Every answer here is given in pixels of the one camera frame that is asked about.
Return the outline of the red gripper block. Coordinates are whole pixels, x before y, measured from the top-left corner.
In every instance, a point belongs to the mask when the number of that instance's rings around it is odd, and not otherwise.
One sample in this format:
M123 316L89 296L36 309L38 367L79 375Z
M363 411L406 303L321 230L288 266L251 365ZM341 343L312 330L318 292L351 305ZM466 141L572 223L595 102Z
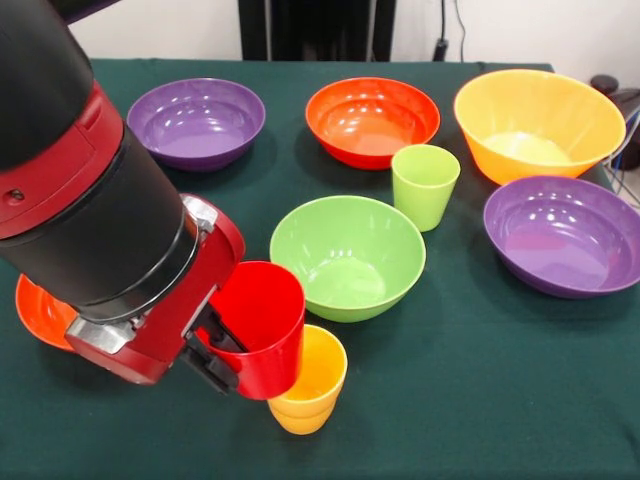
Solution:
M186 224L197 233L196 250L182 278L140 316L112 324L76 317L65 339L80 356L139 385L157 383L181 357L212 388L227 395L237 389L238 376L207 347L233 353L248 349L209 300L242 259L245 243L235 224L209 201L186 193L181 200Z

